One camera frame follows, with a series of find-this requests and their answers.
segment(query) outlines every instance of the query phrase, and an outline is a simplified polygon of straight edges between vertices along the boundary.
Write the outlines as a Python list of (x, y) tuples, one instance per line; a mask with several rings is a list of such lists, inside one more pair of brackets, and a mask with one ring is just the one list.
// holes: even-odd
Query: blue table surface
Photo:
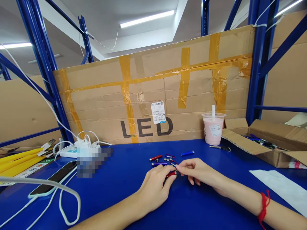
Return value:
[[(233, 144), (226, 142), (232, 152), (210, 148), (204, 140), (155, 142), (141, 144), (114, 145), (114, 154), (93, 178), (77, 178), (68, 186), (81, 197), (81, 222), (90, 216), (118, 203), (141, 186), (145, 174), (152, 166), (150, 157), (172, 154), (176, 162), (198, 157), (205, 163), (258, 192), (269, 189), (249, 170), (276, 170), (290, 180), (307, 189), (307, 170), (277, 169), (259, 158), (249, 155)], [(194, 150), (194, 155), (181, 157), (180, 154)], [(60, 158), (65, 165), (72, 158)], [(55, 162), (35, 172), (30, 177), (47, 179), (61, 166)], [(28, 194), (37, 187), (30, 184), (15, 184), (0, 194), (0, 223), (20, 210), (28, 201)], [(59, 210), (59, 194), (54, 197), (49, 209), (31, 229), (68, 229)], [(275, 192), (271, 198), (294, 210)], [(23, 212), (8, 222), (3, 229), (26, 229), (47, 206), (50, 196), (38, 198)], [(75, 197), (63, 193), (62, 206), (70, 222), (76, 219), (77, 201)], [(131, 224), (127, 229), (262, 229), (257, 217), (232, 200), (220, 196), (213, 188), (202, 184), (192, 186), (187, 177), (178, 176), (171, 186), (169, 197), (161, 207), (143, 219)]]

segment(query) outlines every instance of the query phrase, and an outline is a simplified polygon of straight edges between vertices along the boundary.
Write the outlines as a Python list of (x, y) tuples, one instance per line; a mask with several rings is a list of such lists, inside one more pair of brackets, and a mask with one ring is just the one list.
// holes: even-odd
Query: open cardboard box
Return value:
[[(277, 168), (307, 168), (306, 129), (262, 120), (255, 120), (248, 127), (245, 118), (226, 119), (225, 125), (223, 138), (245, 152), (255, 155)], [(249, 134), (254, 134), (258, 138), (272, 142), (289, 151), (272, 150), (242, 136)]]

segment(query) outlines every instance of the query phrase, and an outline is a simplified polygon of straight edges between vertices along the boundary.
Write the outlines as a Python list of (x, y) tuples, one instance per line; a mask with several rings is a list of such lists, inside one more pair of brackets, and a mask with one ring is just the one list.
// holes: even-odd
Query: yellow tool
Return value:
[(23, 162), (25, 162), (25, 161), (27, 161), (27, 160), (33, 159), (33, 158), (35, 158), (35, 157), (37, 157), (36, 153), (31, 154), (31, 155), (28, 155), (28, 156), (25, 156), (25, 157), (20, 158), (20, 159), (18, 159), (18, 160), (11, 161), (11, 162), (9, 162), (9, 163), (1, 164), (1, 165), (0, 165), (0, 173), (1, 173), (1, 172), (4, 172), (5, 170), (10, 169), (11, 167), (14, 167), (14, 166), (16, 166), (16, 165), (19, 165), (19, 164), (21, 164), (21, 163), (23, 163)]
[(28, 155), (31, 155), (31, 154), (34, 154), (34, 153), (38, 153), (42, 150), (43, 150), (43, 148), (33, 149), (33, 150), (30, 150), (30, 151), (27, 151), (27, 152), (17, 153), (17, 154), (11, 155), (11, 156), (1, 158), (0, 159), (0, 165), (14, 161), (14, 160), (17, 160), (17, 159), (20, 159), (22, 157), (25, 157), (25, 156), (28, 156)]
[(41, 156), (38, 157), (36, 156), (33, 159), (27, 160), (21, 164), (18, 164), (2, 173), (0, 173), (0, 176), (6, 176), (6, 177), (13, 177), (16, 176), (17, 174), (23, 172), (24, 170), (26, 170), (27, 168), (35, 165), (36, 163), (40, 162), (41, 160), (43, 160), (44, 158), (46, 158), (46, 156)]

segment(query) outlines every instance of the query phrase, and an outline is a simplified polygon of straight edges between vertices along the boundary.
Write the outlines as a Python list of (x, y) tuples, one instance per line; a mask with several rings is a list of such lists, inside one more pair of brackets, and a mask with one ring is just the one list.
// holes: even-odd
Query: plastic cup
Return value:
[(226, 114), (216, 113), (215, 117), (212, 113), (202, 114), (204, 120), (205, 141), (209, 145), (219, 145), (222, 138), (222, 129), (224, 117)]

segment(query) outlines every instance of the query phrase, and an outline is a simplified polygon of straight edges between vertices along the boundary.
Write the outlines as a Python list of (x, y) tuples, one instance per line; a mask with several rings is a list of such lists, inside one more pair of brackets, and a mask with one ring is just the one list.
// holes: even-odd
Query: smartphone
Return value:
[[(70, 176), (77, 169), (77, 161), (71, 161), (58, 170), (55, 174), (48, 178), (58, 183), (62, 183), (67, 177)], [(50, 185), (40, 185), (34, 189), (29, 195), (28, 198), (33, 198), (35, 196), (48, 196), (55, 190), (54, 186)]]

